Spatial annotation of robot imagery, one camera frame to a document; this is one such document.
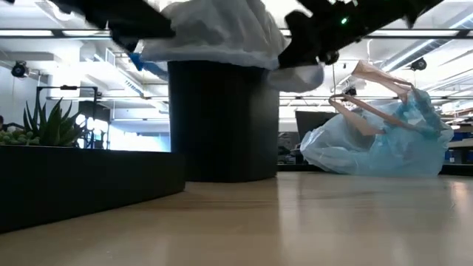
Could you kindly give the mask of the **black plastic bin lid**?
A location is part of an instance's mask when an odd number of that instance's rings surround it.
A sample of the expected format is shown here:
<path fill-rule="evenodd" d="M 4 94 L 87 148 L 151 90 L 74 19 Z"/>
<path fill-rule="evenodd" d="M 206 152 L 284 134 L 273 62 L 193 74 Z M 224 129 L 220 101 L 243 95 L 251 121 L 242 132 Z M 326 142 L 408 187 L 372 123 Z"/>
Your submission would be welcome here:
<path fill-rule="evenodd" d="M 180 193 L 185 168 L 168 152 L 0 146 L 0 233 Z"/>

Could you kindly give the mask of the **white plastic trash bag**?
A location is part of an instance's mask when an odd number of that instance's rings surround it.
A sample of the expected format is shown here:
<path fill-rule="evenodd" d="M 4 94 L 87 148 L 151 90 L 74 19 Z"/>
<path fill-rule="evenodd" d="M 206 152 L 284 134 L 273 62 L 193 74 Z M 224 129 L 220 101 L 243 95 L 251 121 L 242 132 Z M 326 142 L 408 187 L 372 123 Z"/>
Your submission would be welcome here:
<path fill-rule="evenodd" d="M 283 68 L 287 40 L 261 0 L 188 0 L 167 5 L 173 38 L 145 39 L 129 58 L 138 70 L 168 80 L 170 61 L 212 61 L 266 69 L 268 85 L 303 93 L 324 83 L 322 65 Z"/>

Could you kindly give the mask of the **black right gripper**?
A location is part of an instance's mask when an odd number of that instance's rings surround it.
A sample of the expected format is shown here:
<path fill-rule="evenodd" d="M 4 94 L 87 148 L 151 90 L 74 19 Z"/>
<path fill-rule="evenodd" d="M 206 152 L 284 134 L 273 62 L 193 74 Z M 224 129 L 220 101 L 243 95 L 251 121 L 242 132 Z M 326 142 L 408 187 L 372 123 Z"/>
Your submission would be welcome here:
<path fill-rule="evenodd" d="M 298 1 L 312 15 L 300 10 L 286 15 L 290 43 L 278 55 L 280 69 L 318 65 L 320 61 L 334 64 L 340 49 L 372 32 L 367 21 L 372 0 Z"/>

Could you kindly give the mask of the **shelf with blue bins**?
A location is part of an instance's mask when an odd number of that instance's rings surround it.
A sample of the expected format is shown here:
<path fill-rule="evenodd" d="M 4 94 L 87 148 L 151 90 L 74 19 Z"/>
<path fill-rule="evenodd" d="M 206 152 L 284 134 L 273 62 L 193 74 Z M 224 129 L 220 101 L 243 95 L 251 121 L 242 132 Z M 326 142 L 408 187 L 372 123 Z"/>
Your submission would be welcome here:
<path fill-rule="evenodd" d="M 446 164 L 473 165 L 473 126 L 452 125 L 454 135 L 448 143 Z"/>

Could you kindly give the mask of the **pale green succulent plant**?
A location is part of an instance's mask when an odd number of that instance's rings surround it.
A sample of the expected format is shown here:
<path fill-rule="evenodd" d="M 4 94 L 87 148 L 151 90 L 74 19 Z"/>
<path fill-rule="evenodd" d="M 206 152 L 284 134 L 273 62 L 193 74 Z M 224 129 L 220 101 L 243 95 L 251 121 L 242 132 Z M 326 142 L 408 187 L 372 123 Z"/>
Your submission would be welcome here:
<path fill-rule="evenodd" d="M 0 146 L 38 146 L 40 139 L 33 132 L 26 132 L 20 129 L 11 132 L 0 132 Z"/>

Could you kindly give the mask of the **blue plastic trash bag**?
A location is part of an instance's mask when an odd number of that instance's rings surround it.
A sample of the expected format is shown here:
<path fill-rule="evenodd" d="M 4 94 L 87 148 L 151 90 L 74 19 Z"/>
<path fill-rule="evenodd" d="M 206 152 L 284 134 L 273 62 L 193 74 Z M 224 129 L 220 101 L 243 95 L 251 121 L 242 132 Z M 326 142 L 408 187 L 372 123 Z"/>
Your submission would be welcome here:
<path fill-rule="evenodd" d="M 454 131 L 441 120 L 430 95 L 366 61 L 359 61 L 352 74 L 382 85 L 397 99 L 365 103 L 351 95 L 330 96 L 338 113 L 304 136 L 300 151 L 305 160 L 339 174 L 438 175 Z"/>

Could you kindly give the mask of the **spiky green potted plant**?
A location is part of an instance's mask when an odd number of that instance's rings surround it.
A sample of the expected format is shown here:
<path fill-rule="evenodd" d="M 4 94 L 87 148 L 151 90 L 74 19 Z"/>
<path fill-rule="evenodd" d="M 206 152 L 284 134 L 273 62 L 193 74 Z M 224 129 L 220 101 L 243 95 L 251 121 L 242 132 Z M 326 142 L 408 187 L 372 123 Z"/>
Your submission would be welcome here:
<path fill-rule="evenodd" d="M 83 137 L 86 126 L 80 126 L 76 119 L 79 112 L 71 115 L 72 104 L 63 113 L 62 100 L 59 100 L 47 114 L 46 105 L 41 106 L 37 100 L 33 111 L 28 103 L 24 108 L 23 123 L 27 142 L 39 146 L 74 147 L 77 140 Z"/>

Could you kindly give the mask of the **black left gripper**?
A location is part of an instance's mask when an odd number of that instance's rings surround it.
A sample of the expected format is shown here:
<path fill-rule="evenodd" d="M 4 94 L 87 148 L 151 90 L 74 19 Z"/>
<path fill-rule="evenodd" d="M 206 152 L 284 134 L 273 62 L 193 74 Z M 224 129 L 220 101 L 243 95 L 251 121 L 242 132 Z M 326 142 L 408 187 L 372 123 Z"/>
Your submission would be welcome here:
<path fill-rule="evenodd" d="M 64 13 L 78 13 L 99 29 L 108 29 L 112 40 L 127 52 L 148 38 L 173 38 L 171 20 L 145 0 L 50 0 Z"/>

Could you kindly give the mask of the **black plastic trash bin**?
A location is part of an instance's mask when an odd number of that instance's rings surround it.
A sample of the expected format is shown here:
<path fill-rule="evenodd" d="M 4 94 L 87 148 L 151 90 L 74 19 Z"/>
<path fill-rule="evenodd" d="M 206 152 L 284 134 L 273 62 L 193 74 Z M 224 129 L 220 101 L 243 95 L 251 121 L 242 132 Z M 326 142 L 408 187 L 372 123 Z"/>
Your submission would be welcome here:
<path fill-rule="evenodd" d="M 193 182 L 243 183 L 276 176 L 279 92 L 269 71 L 212 61 L 170 61 L 171 150 Z"/>

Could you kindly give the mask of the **black overhead frame bar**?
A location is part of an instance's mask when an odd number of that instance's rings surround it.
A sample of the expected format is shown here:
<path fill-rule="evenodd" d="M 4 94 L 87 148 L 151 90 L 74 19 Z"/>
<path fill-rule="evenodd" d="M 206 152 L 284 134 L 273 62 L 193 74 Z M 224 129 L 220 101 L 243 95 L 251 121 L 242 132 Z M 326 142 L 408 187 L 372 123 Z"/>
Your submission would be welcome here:
<path fill-rule="evenodd" d="M 108 30 L 65 29 L 0 29 L 0 39 L 73 39 L 105 40 L 111 38 Z M 473 29 L 385 29 L 364 36 L 367 39 L 473 39 Z"/>

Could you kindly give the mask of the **black aluminium table frame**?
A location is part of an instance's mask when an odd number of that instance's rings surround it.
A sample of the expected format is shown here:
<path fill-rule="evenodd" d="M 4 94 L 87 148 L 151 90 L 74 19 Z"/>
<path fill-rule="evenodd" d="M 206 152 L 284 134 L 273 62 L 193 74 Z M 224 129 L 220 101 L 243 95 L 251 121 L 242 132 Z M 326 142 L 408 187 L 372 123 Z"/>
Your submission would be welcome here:
<path fill-rule="evenodd" d="M 317 171 L 324 172 L 323 169 L 312 166 L 312 165 L 289 165 L 289 164 L 278 164 L 277 171 Z M 460 177 L 473 177 L 473 164 L 446 164 L 440 171 L 442 175 L 453 175 Z"/>

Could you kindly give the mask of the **black computer monitor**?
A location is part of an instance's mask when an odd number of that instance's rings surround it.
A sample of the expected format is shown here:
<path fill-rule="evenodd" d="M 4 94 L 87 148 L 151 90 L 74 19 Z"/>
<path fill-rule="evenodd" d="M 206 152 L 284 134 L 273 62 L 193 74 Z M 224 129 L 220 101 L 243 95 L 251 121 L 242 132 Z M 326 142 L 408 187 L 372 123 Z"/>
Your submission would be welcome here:
<path fill-rule="evenodd" d="M 308 132 L 324 125 L 334 116 L 336 116 L 334 112 L 295 111 L 299 139 L 302 140 Z"/>

